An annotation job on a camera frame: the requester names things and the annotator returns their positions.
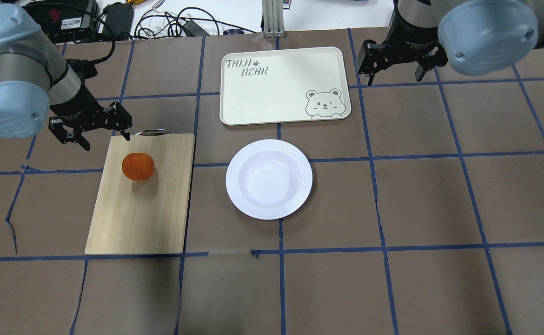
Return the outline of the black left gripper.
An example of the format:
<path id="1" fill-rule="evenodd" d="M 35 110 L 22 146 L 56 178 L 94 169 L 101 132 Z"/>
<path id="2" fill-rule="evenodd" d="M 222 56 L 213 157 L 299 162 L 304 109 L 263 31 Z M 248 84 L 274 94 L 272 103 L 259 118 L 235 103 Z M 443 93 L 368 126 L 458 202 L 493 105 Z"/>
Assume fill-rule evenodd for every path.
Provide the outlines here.
<path id="1" fill-rule="evenodd" d="M 50 110 L 55 116 L 49 118 L 47 127 L 63 144 L 75 143 L 90 151 L 91 144 L 83 132 L 99 128 L 117 131 L 126 141 L 131 140 L 132 115 L 117 101 L 103 107 L 84 84 L 72 99 L 51 105 Z"/>

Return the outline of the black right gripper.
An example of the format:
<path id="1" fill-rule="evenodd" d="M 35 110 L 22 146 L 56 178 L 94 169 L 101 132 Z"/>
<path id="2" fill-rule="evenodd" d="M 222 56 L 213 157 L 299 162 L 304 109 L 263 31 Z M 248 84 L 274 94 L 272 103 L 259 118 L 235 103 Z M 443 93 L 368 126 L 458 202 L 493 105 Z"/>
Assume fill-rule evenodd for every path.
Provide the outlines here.
<path id="1" fill-rule="evenodd" d="M 448 64 L 444 47 L 438 42 L 438 27 L 434 19 L 429 23 L 414 23 L 411 15 L 393 12 L 387 37 L 378 44 L 364 40 L 357 55 L 357 72 L 373 84 L 376 74 L 394 64 L 418 64 L 415 80 L 421 82 L 435 67 Z"/>

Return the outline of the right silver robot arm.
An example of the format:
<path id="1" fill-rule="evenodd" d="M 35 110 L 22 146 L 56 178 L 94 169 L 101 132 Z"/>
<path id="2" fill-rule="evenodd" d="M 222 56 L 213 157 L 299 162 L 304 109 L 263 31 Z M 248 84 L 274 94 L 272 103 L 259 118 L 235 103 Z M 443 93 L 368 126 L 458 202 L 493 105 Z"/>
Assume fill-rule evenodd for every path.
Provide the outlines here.
<path id="1" fill-rule="evenodd" d="M 420 82 L 436 67 L 481 76 L 544 48 L 544 0 L 396 0 L 382 43 L 365 40 L 356 58 L 368 85 L 395 64 L 417 63 Z"/>

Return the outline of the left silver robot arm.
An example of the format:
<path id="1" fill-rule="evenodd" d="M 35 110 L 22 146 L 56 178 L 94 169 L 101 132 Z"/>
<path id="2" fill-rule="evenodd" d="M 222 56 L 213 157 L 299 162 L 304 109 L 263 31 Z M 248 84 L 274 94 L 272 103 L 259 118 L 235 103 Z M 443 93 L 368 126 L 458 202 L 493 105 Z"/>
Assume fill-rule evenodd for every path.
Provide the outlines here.
<path id="1" fill-rule="evenodd" d="M 64 59 L 24 7 L 0 4 L 0 138 L 30 138 L 47 127 L 86 151 L 83 134 L 96 129 L 129 141 L 130 113 L 116 101 L 103 107 L 85 85 L 114 50 L 112 41 L 100 59 Z"/>

